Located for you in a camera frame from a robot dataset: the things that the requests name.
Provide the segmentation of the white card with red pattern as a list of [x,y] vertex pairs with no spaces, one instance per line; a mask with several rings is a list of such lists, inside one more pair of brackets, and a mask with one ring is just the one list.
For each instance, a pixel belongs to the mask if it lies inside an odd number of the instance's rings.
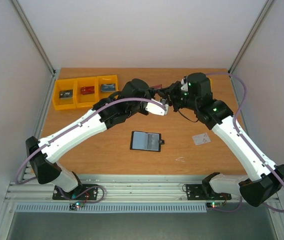
[[192,139],[196,146],[211,142],[208,133],[201,133],[198,135],[194,135]]

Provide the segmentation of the card holder with clear sleeves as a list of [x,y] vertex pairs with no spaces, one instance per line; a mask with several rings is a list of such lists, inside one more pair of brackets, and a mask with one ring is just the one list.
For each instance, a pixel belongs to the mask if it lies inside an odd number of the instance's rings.
[[132,131],[130,150],[161,152],[162,145],[165,140],[162,139],[160,133]]

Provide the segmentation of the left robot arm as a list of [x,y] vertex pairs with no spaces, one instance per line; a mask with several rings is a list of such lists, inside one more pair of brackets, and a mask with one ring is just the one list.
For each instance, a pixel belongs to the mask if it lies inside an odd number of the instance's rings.
[[82,117],[62,130],[37,139],[26,140],[27,159],[38,183],[53,183],[71,199],[82,194],[81,182],[74,172],[66,170],[58,160],[88,138],[124,123],[136,113],[159,116],[167,114],[168,105],[156,101],[155,90],[141,79],[127,82],[121,91],[99,100]]

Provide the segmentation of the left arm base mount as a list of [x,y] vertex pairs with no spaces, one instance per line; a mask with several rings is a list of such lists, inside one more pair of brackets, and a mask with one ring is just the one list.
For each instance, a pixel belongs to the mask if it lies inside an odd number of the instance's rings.
[[98,189],[96,184],[83,184],[70,192],[66,192],[55,186],[52,200],[96,201],[99,193],[101,193],[101,191]]

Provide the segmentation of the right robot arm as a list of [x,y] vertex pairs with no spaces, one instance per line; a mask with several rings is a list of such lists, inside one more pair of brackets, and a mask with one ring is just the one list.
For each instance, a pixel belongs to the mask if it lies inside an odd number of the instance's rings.
[[206,74],[192,73],[156,92],[175,112],[194,111],[198,121],[229,147],[246,172],[239,177],[219,172],[208,175],[202,180],[202,191],[207,198],[221,193],[238,195],[258,207],[284,186],[284,164],[277,165],[269,159],[243,131],[228,105],[213,97]]

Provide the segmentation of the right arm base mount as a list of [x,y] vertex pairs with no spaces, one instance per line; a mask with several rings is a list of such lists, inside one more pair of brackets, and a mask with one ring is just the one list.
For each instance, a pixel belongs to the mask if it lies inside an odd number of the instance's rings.
[[214,172],[205,177],[201,184],[184,184],[182,190],[186,193],[189,201],[217,201],[217,200],[231,200],[231,194],[228,193],[216,193],[213,191],[209,184],[209,181],[217,176],[219,172]]

